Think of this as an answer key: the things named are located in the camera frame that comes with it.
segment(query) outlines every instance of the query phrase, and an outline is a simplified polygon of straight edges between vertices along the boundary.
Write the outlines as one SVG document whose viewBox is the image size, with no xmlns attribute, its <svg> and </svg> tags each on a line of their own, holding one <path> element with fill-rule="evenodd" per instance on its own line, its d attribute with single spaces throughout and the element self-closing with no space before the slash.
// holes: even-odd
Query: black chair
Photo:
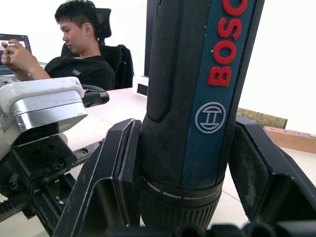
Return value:
<svg viewBox="0 0 316 237">
<path fill-rule="evenodd" d="M 118 72 L 119 65 L 122 59 L 122 52 L 118 47 L 104 45 L 104 40 L 112 35 L 110 26 L 111 9 L 97 8 L 96 12 L 99 20 L 98 42 L 100 52 L 103 58 L 109 63 L 116 74 Z M 64 43 L 61 50 L 61 56 L 78 57 L 77 54 L 74 54 L 70 51 L 70 49 L 66 46 L 66 43 Z"/>
</svg>

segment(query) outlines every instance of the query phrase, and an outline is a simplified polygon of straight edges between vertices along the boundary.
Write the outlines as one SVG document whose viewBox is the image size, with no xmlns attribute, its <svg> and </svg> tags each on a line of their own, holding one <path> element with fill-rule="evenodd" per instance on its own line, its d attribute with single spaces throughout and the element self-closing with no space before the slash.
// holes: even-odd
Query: laptop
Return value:
<svg viewBox="0 0 316 237">
<path fill-rule="evenodd" d="M 2 42 L 8 43 L 9 40 L 18 40 L 20 44 L 22 44 L 30 53 L 32 53 L 30 41 L 28 36 L 23 35 L 8 35 L 8 34 L 0 34 L 0 58 L 3 54 L 4 48 L 1 46 Z M 45 67 L 45 63 L 39 63 L 43 68 Z M 2 64 L 0 60 L 0 75 L 4 76 L 12 76 L 13 72 L 5 65 Z"/>
</svg>

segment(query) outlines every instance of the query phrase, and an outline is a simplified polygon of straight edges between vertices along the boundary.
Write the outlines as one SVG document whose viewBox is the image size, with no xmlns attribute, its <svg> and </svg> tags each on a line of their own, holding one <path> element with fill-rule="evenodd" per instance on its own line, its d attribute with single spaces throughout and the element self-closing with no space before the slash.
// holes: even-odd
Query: wooden board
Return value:
<svg viewBox="0 0 316 237">
<path fill-rule="evenodd" d="M 279 147 L 316 154 L 316 136 L 276 127 L 264 127 L 270 139 Z"/>
<path fill-rule="evenodd" d="M 242 108 L 238 108 L 237 116 L 244 117 L 259 123 L 262 127 L 270 126 L 270 127 L 277 127 L 277 128 L 285 128 L 287 119 L 279 118 L 271 115 L 266 115 L 263 113 L 255 112 L 252 110 L 246 110 Z"/>
</svg>

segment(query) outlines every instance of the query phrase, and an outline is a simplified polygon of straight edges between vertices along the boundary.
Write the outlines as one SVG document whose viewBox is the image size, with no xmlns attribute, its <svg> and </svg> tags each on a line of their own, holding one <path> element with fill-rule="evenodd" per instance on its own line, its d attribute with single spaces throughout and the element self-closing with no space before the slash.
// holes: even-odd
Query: silver metal housing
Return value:
<svg viewBox="0 0 316 237">
<path fill-rule="evenodd" d="M 0 108 L 0 124 L 13 146 L 67 131 L 87 115 L 79 93 L 67 91 L 21 99 L 9 114 Z"/>
</svg>

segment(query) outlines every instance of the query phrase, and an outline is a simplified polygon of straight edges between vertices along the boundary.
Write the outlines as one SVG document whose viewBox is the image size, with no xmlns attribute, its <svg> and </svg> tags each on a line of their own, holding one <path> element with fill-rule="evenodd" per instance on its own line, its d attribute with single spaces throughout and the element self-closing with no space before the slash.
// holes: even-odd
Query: black plastic part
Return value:
<svg viewBox="0 0 316 237">
<path fill-rule="evenodd" d="M 67 174 L 46 183 L 42 189 L 32 193 L 31 209 L 50 236 L 55 231 L 74 184 L 75 179 Z"/>
<path fill-rule="evenodd" d="M 148 86 L 137 84 L 137 93 L 147 96 L 148 95 Z"/>
<path fill-rule="evenodd" d="M 316 187 L 259 124 L 237 119 L 229 166 L 251 221 L 316 220 Z"/>
<path fill-rule="evenodd" d="M 141 122 L 133 119 L 108 131 L 83 165 L 54 237 L 100 236 L 108 226 L 139 224 L 140 132 Z"/>
<path fill-rule="evenodd" d="M 13 143 L 11 146 L 21 146 L 38 139 L 42 139 L 43 137 L 52 136 L 58 134 L 60 132 L 59 128 L 67 125 L 68 122 L 59 121 L 50 124 L 46 124 L 40 127 L 31 128 L 25 132 L 23 132 Z"/>
<path fill-rule="evenodd" d="M 30 205 L 30 202 L 29 193 L 21 192 L 0 203 L 0 222 L 25 210 Z"/>
<path fill-rule="evenodd" d="M 144 76 L 149 76 L 150 57 L 152 52 L 153 32 L 155 15 L 157 9 L 158 0 L 147 1 L 147 16 L 146 16 L 146 43 L 145 43 L 145 68 Z"/>
<path fill-rule="evenodd" d="M 0 193 L 11 197 L 30 185 L 39 187 L 76 162 L 77 157 L 58 135 L 13 147 L 0 162 Z"/>
<path fill-rule="evenodd" d="M 234 225 L 213 225 L 210 230 L 185 225 L 171 231 L 152 227 L 109 227 L 102 237 L 315 237 L 316 222 L 281 222 L 269 226 L 249 223 L 243 229 Z"/>
</svg>

